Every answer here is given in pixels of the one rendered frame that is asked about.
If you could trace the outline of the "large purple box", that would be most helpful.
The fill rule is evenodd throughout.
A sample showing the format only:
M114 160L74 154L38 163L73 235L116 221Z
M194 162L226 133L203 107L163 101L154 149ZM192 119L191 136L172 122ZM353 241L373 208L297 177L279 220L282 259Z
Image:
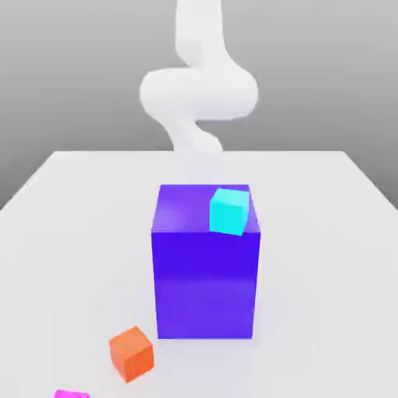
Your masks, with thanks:
M160 339L253 336L261 231L253 204L243 234L209 229L216 185L163 184L152 222Z

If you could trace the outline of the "small orange cube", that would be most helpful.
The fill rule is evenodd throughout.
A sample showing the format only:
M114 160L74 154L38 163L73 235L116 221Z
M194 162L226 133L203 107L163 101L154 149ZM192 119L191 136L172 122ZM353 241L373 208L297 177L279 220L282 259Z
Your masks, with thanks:
M135 380L155 365L153 345L136 326L111 338L109 346L113 366L125 382Z

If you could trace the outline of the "small cyan cube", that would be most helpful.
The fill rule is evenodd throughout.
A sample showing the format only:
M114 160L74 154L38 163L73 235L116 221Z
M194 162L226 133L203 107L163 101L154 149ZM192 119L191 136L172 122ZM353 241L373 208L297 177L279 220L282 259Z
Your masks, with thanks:
M218 188L210 201L209 230L241 236L248 221L249 208L248 191Z

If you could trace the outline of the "small magenta cube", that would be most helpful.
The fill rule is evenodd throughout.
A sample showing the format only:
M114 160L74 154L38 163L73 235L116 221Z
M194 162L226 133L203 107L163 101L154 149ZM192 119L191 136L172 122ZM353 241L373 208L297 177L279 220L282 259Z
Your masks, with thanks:
M58 389L54 393L54 398L91 398L88 393Z

